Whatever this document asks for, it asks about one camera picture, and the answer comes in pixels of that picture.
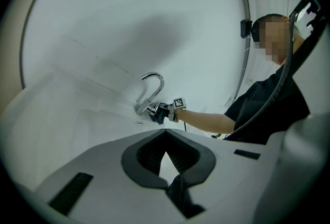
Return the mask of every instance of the ear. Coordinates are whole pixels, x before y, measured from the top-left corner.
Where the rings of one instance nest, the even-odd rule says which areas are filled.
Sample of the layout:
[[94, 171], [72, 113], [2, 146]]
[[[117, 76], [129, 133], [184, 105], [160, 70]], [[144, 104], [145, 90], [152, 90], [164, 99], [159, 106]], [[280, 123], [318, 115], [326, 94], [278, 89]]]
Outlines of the ear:
[[284, 23], [285, 23], [288, 27], [290, 27], [290, 19], [289, 19], [288, 17], [283, 16], [283, 17], [282, 17], [282, 20], [284, 21]]

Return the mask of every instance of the black t-shirt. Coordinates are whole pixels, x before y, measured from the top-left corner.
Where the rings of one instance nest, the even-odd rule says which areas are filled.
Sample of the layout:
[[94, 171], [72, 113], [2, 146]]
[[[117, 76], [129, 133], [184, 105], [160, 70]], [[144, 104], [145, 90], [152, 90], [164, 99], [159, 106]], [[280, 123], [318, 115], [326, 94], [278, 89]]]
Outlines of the black t-shirt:
[[[293, 122], [308, 116], [309, 109], [292, 76], [310, 54], [316, 42], [315, 39], [308, 37], [293, 54], [289, 75], [278, 98], [246, 130], [242, 130], [238, 141], [266, 144], [271, 134], [284, 131]], [[236, 122], [234, 130], [244, 125], [262, 108], [274, 91], [281, 77], [283, 67], [281, 66], [276, 73], [265, 81], [255, 82], [227, 110], [225, 115]]]

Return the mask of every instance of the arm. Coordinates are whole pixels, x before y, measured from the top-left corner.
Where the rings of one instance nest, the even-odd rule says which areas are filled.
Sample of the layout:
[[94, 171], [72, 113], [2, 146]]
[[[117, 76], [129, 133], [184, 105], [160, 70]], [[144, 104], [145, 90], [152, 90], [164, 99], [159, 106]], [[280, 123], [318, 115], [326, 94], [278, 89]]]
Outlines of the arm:
[[175, 113], [178, 120], [182, 120], [202, 131], [219, 134], [234, 132], [235, 121], [224, 114], [197, 113], [181, 108], [177, 109]]

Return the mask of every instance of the black cable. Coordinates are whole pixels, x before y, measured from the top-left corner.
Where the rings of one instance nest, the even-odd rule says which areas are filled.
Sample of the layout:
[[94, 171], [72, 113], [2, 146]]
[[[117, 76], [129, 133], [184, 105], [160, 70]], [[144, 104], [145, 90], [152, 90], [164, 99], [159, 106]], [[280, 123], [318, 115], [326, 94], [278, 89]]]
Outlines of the black cable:
[[265, 104], [262, 106], [262, 108], [250, 119], [248, 120], [244, 125], [236, 129], [233, 133], [228, 135], [225, 140], [237, 140], [241, 135], [239, 134], [242, 132], [243, 129], [245, 129], [248, 125], [250, 125], [257, 117], [259, 117], [263, 112], [265, 112], [277, 99], [280, 91], [282, 90], [285, 81], [288, 77], [291, 61], [292, 61], [292, 54], [293, 54], [293, 27], [294, 27], [294, 19], [295, 19], [296, 11], [292, 12], [290, 15], [290, 46], [286, 57], [286, 62], [283, 67], [282, 74], [280, 76], [280, 79], [277, 83], [277, 86], [275, 87], [273, 93], [268, 98], [268, 100], [265, 102]]

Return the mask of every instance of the person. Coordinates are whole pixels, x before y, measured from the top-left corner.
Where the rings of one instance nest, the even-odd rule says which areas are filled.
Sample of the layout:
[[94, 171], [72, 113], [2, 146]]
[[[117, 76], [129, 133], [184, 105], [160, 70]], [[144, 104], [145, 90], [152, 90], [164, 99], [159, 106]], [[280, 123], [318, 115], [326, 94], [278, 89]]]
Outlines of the person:
[[[200, 130], [231, 134], [244, 125], [264, 105], [274, 91], [283, 71], [290, 45], [290, 21], [280, 14], [269, 14], [258, 19], [252, 26], [252, 37], [267, 57], [281, 67], [264, 81], [255, 82], [240, 96], [225, 114], [205, 114], [177, 109], [177, 119]], [[307, 58], [314, 39], [302, 38], [295, 28], [293, 32], [293, 55], [287, 81], [272, 106], [242, 131], [238, 141], [266, 144], [271, 134], [285, 131], [292, 123], [309, 115], [307, 104], [292, 76]]]

